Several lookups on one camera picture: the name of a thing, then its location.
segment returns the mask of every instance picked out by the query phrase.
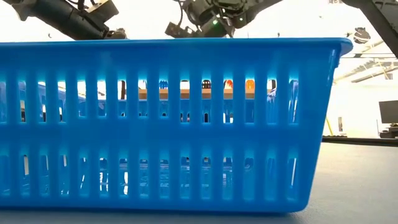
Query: table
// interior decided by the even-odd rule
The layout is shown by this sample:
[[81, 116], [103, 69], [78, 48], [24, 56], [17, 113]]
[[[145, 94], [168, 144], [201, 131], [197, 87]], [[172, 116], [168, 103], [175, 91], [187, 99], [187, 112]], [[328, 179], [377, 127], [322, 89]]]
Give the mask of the table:
[[308, 207], [288, 215], [1, 211], [7, 223], [390, 224], [398, 222], [398, 148], [322, 143]]

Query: cable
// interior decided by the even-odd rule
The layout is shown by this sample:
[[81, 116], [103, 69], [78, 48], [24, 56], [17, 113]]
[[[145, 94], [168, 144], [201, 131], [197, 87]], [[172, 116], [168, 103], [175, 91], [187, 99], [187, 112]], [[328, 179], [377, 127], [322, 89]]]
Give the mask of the cable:
[[181, 0], [176, 0], [178, 5], [180, 6], [180, 21], [178, 22], [178, 26], [181, 26], [182, 23], [182, 17], [183, 17], [183, 10], [182, 10], [182, 5], [181, 5]]
[[[80, 2], [80, 0], [79, 0], [79, 2], [75, 2], [75, 1], [72, 1], [72, 0], [66, 0], [67, 2], [69, 2], [70, 4], [75, 4], [75, 5], [77, 5], [78, 6], [78, 8], [79, 8], [79, 2]], [[83, 9], [88, 9], [88, 6], [85, 6], [84, 5], [84, 1], [83, 1]]]
[[77, 9], [83, 11], [85, 9], [85, 0], [78, 0]]

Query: white wall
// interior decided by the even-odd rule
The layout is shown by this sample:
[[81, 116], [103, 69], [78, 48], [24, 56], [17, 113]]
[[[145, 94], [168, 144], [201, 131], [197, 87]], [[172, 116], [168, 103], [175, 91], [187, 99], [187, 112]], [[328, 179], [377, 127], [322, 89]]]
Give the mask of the white wall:
[[17, 12], [4, 1], [0, 1], [0, 15], [0, 42], [71, 40], [35, 17], [29, 17], [25, 22], [20, 21]]
[[[396, 82], [334, 85], [327, 114], [333, 134], [339, 134], [338, 117], [342, 117], [343, 132], [348, 137], [378, 138], [378, 132], [389, 126], [381, 124], [379, 109], [379, 101], [387, 100], [398, 100]], [[326, 124], [323, 134], [330, 134]]]

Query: desk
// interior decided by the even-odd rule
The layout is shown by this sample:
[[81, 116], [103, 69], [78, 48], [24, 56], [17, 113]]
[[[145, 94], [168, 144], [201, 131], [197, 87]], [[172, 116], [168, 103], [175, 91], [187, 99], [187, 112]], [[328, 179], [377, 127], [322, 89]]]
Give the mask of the desk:
[[398, 149], [322, 143], [309, 206], [288, 215], [0, 212], [0, 223], [395, 224]]
[[389, 127], [388, 130], [394, 138], [398, 136], [398, 127]]
[[[180, 90], [181, 99], [189, 99], [189, 90]], [[246, 89], [246, 99], [254, 99], [254, 89]], [[211, 99], [211, 89], [202, 89], [201, 95], [203, 99]], [[146, 100], [147, 98], [147, 90], [139, 89], [139, 99]], [[166, 100], [169, 98], [169, 90], [160, 89], [159, 90], [159, 99]], [[225, 89], [224, 90], [224, 99], [233, 99], [233, 90]]]

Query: basket slot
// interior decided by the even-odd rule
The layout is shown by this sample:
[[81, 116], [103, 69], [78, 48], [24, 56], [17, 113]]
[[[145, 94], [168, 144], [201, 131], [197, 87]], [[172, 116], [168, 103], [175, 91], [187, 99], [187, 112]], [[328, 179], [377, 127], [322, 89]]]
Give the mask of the basket slot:
[[25, 94], [25, 118], [27, 124], [37, 124], [39, 122], [39, 91], [37, 76], [34, 73], [26, 74], [26, 94]]
[[159, 199], [160, 187], [160, 166], [159, 166], [159, 152], [158, 145], [151, 144], [149, 147], [149, 198], [153, 201]]
[[40, 196], [48, 197], [50, 193], [50, 188], [52, 186], [49, 184], [49, 157], [46, 150], [45, 153], [40, 153], [40, 167], [39, 167], [39, 187]]
[[252, 201], [255, 196], [255, 167], [257, 164], [254, 163], [254, 152], [253, 150], [247, 150], [244, 153], [244, 174], [242, 178], [243, 183], [243, 199]]
[[242, 126], [244, 124], [245, 109], [245, 74], [243, 71], [235, 71], [233, 73], [234, 95], [233, 95], [233, 111], [234, 125]]
[[66, 111], [66, 85], [65, 85], [65, 74], [64, 73], [59, 73], [58, 74], [59, 79], [58, 79], [58, 109], [60, 113], [60, 122], [66, 122], [67, 121], [67, 111]]
[[244, 147], [236, 142], [233, 147], [233, 200], [243, 199]]
[[155, 124], [159, 118], [159, 71], [149, 70], [147, 74], [147, 104], [148, 104], [148, 122]]
[[210, 152], [205, 151], [201, 160], [201, 197], [202, 199], [211, 198], [211, 159]]
[[0, 76], [0, 123], [7, 122], [7, 85], [5, 77]]
[[76, 73], [68, 73], [65, 75], [66, 86], [66, 115], [67, 122], [71, 125], [75, 124], [78, 117], [78, 89]]
[[211, 77], [210, 73], [203, 73], [201, 81], [201, 121], [211, 122]]
[[127, 155], [127, 173], [128, 190], [127, 194], [131, 201], [136, 201], [139, 195], [139, 151], [137, 149], [137, 136], [134, 134], [139, 130], [138, 120], [138, 73], [130, 70], [126, 74], [127, 91], [127, 119], [131, 135], [128, 142]]
[[105, 118], [108, 112], [108, 104], [106, 103], [107, 94], [106, 94], [106, 81], [104, 81], [106, 77], [103, 74], [98, 76], [97, 81], [97, 114], [96, 118]]
[[139, 196], [140, 198], [148, 198], [149, 196], [149, 160], [147, 151], [139, 151], [139, 175], [138, 175], [138, 185], [139, 185]]
[[45, 123], [47, 121], [46, 117], [46, 104], [47, 97], [45, 92], [45, 82], [39, 82], [39, 122]]
[[211, 180], [211, 188], [213, 190], [211, 196], [214, 200], [221, 201], [223, 198], [223, 151], [220, 143], [214, 144], [212, 148], [212, 169], [213, 178]]
[[97, 74], [93, 71], [87, 71], [85, 77], [86, 83], [86, 116], [88, 119], [98, 117], [98, 81]]
[[47, 100], [45, 105], [45, 117], [48, 124], [56, 124], [60, 122], [57, 78], [56, 73], [47, 73], [45, 76], [45, 95]]
[[10, 125], [21, 121], [21, 103], [19, 101], [17, 78], [16, 73], [10, 73], [6, 76], [7, 123]]
[[105, 76], [106, 85], [106, 117], [108, 120], [116, 120], [118, 114], [118, 73], [108, 71]]
[[58, 157], [58, 161], [59, 161], [58, 172], [56, 173], [57, 175], [55, 175], [55, 176], [52, 176], [53, 173], [56, 171], [56, 169], [52, 168], [52, 166], [51, 166], [51, 163], [53, 161], [51, 161], [51, 159], [49, 161], [50, 162], [50, 181], [52, 183], [52, 182], [57, 181], [57, 179], [58, 179], [57, 185], [59, 186], [59, 187], [57, 187], [58, 191], [55, 191], [57, 188], [54, 185], [52, 186], [53, 190], [50, 192], [52, 197], [54, 196], [54, 194], [56, 194], [56, 195], [60, 194], [61, 196], [66, 196], [69, 194], [70, 168], [69, 168], [68, 156], [66, 154], [64, 154], [64, 152], [62, 152], [61, 155], [59, 155], [59, 157]]
[[190, 125], [198, 126], [201, 117], [201, 73], [190, 71]]
[[69, 197], [70, 200], [77, 200], [80, 198], [80, 187], [82, 175], [80, 175], [80, 160], [78, 155], [78, 146], [72, 144], [68, 146], [68, 167], [69, 167]]
[[254, 74], [256, 81], [254, 98], [254, 123], [256, 126], [263, 126], [266, 123], [266, 93], [267, 93], [267, 73], [264, 70], [258, 70]]
[[180, 74], [178, 71], [172, 70], [169, 73], [169, 120], [170, 126], [179, 125], [180, 121]]
[[10, 164], [10, 193], [11, 197], [14, 199], [18, 199], [21, 197], [21, 155], [20, 155], [20, 147], [18, 144], [11, 144], [9, 146], [9, 164]]
[[120, 158], [119, 158], [119, 146], [116, 142], [112, 142], [111, 146], [107, 151], [107, 162], [108, 162], [108, 185], [109, 185], [109, 196], [110, 198], [118, 198], [118, 187], [119, 187], [119, 169], [120, 169]]
[[[147, 88], [147, 81], [146, 77], [145, 80], [139, 80], [138, 81], [138, 88], [143, 88], [143, 85], [145, 85], [145, 88]], [[142, 92], [145, 92], [145, 98], [142, 97]], [[146, 95], [147, 89], [139, 89], [139, 102], [138, 102], [138, 117], [147, 117], [148, 116], [148, 101], [147, 101], [147, 95]]]
[[189, 80], [189, 73], [184, 70], [181, 74], [181, 82], [180, 82], [180, 110], [181, 110], [181, 122], [182, 123], [189, 123], [190, 122], [190, 80]]
[[121, 198], [126, 198], [129, 192], [129, 171], [128, 171], [128, 159], [125, 155], [119, 159], [118, 164], [118, 195]]
[[290, 79], [289, 82], [289, 124], [299, 123], [298, 94], [299, 94], [299, 81], [297, 79]]
[[89, 146], [88, 154], [88, 184], [89, 184], [89, 197], [98, 198], [100, 196], [99, 186], [99, 172], [100, 172], [100, 152], [98, 150], [99, 146], [91, 145]]
[[264, 196], [267, 201], [274, 201], [277, 197], [276, 193], [278, 176], [277, 160], [275, 154], [276, 148], [275, 146], [271, 146], [267, 150], [266, 160], [264, 163], [266, 165]]
[[109, 196], [110, 191], [114, 192], [115, 190], [112, 189], [110, 185], [112, 181], [109, 179], [114, 174], [111, 174], [111, 164], [107, 156], [100, 155], [99, 157], [99, 194], [100, 196]]
[[170, 195], [170, 187], [169, 187], [169, 155], [167, 151], [162, 150], [160, 152], [160, 161], [159, 161], [159, 197], [160, 198], [168, 198]]
[[40, 192], [40, 172], [39, 172], [39, 146], [32, 143], [29, 146], [29, 184], [30, 184], [30, 197], [39, 197]]
[[169, 83], [167, 81], [167, 74], [162, 71], [159, 81], [159, 116], [163, 119], [169, 115], [169, 94], [163, 94], [169, 89]]
[[298, 186], [298, 172], [297, 172], [297, 148], [291, 148], [289, 151], [289, 158], [287, 161], [287, 175], [286, 175], [286, 194], [288, 200], [297, 200], [297, 186]]
[[224, 100], [224, 113], [223, 113], [223, 122], [224, 123], [234, 123], [234, 113], [233, 113], [233, 100]]
[[[276, 94], [276, 106], [278, 107], [277, 123], [280, 129], [287, 127], [288, 123], [288, 102], [289, 102], [289, 75], [291, 70], [289, 66], [281, 63], [277, 71], [278, 91]], [[279, 139], [277, 150], [277, 199], [283, 202], [286, 200], [285, 186], [287, 173], [287, 148], [289, 142], [283, 138]]]
[[0, 196], [9, 195], [10, 176], [9, 176], [9, 156], [3, 154], [0, 149]]
[[254, 83], [254, 74], [248, 71], [246, 74], [245, 101], [244, 101], [244, 119], [245, 123], [254, 122], [254, 91], [256, 84]]
[[232, 151], [227, 150], [224, 152], [223, 158], [223, 178], [221, 182], [223, 183], [223, 200], [232, 200], [234, 198], [234, 161], [232, 158]]
[[211, 76], [211, 125], [215, 128], [223, 124], [223, 76], [220, 70], [214, 71]]
[[[275, 75], [275, 71], [269, 72], [269, 75]], [[267, 80], [267, 101], [266, 101], [266, 121], [267, 124], [276, 124], [278, 119], [278, 107], [276, 105], [276, 79]]]
[[192, 144], [190, 151], [190, 199], [201, 199], [201, 144]]
[[88, 165], [89, 159], [86, 152], [82, 154], [78, 160], [78, 197], [88, 197], [90, 193], [90, 166]]
[[191, 196], [192, 192], [192, 181], [191, 181], [191, 176], [192, 176], [192, 171], [191, 171], [191, 159], [192, 158], [189, 155], [188, 151], [182, 151], [181, 152], [181, 157], [180, 157], [180, 167], [179, 167], [179, 172], [180, 172], [180, 198], [182, 199], [189, 199]]
[[169, 188], [170, 200], [176, 202], [180, 198], [180, 148], [179, 144], [171, 144], [169, 148]]
[[266, 189], [266, 146], [257, 145], [254, 151], [254, 173], [256, 178], [254, 180], [254, 200], [259, 203], [265, 199]]
[[19, 171], [17, 178], [21, 179], [21, 184], [19, 186], [21, 190], [21, 194], [23, 196], [29, 196], [30, 195], [30, 170], [29, 170], [29, 155], [26, 152], [26, 149], [24, 148], [21, 152], [22, 154], [19, 155]]
[[19, 99], [20, 99], [20, 122], [26, 122], [26, 82], [25, 81], [20, 81], [18, 83], [19, 85]]

